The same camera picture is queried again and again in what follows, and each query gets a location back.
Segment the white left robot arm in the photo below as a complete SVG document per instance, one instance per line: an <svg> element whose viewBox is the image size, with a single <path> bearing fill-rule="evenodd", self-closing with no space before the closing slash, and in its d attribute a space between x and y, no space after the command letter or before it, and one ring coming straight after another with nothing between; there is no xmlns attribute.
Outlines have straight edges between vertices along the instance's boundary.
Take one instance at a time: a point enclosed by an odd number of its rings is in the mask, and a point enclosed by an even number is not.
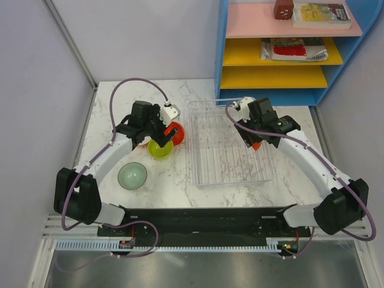
<svg viewBox="0 0 384 288"><path fill-rule="evenodd" d="M176 105L159 106L135 101L131 113L113 128L112 139L91 160L56 176L54 211L83 224L106 224L119 236L131 231L132 222L125 218L121 206L102 202L98 186L112 168L150 137L160 147L170 143L177 130L166 130L180 115Z"/></svg>

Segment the lime green plastic bowl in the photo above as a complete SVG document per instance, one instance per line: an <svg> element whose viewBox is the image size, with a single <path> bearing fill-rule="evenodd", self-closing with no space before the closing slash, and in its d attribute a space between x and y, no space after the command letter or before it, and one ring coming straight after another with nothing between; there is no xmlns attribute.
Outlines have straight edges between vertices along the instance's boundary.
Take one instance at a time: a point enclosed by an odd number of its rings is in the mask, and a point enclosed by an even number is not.
<svg viewBox="0 0 384 288"><path fill-rule="evenodd" d="M164 147L160 147L156 141L150 140L147 146L149 154L154 159L159 159L159 160L169 157L173 152L173 148L174 148L174 145L172 141L167 142Z"/></svg>

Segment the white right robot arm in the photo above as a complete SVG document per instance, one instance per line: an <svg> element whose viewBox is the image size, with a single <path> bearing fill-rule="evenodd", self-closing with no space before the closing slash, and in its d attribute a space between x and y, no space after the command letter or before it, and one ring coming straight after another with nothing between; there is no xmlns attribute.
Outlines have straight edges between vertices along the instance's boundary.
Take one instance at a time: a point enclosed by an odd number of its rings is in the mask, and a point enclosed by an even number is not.
<svg viewBox="0 0 384 288"><path fill-rule="evenodd" d="M367 183L353 180L322 156L291 116L279 117L268 98L245 97L232 106L240 115L232 122L246 146L266 142L279 149L304 172L322 199L283 208L274 225L279 235L289 236L301 226L334 235L367 216Z"/></svg>

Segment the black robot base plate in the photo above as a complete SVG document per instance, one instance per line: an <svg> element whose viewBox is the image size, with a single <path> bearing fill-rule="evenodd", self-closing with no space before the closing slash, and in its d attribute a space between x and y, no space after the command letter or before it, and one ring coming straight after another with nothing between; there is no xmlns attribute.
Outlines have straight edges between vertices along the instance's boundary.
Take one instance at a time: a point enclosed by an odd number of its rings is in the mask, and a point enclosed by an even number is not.
<svg viewBox="0 0 384 288"><path fill-rule="evenodd" d="M289 227L282 208L167 208L128 209L124 223L133 227L103 226L98 236L129 237L140 244L265 244L267 238L309 237L308 228Z"/></svg>

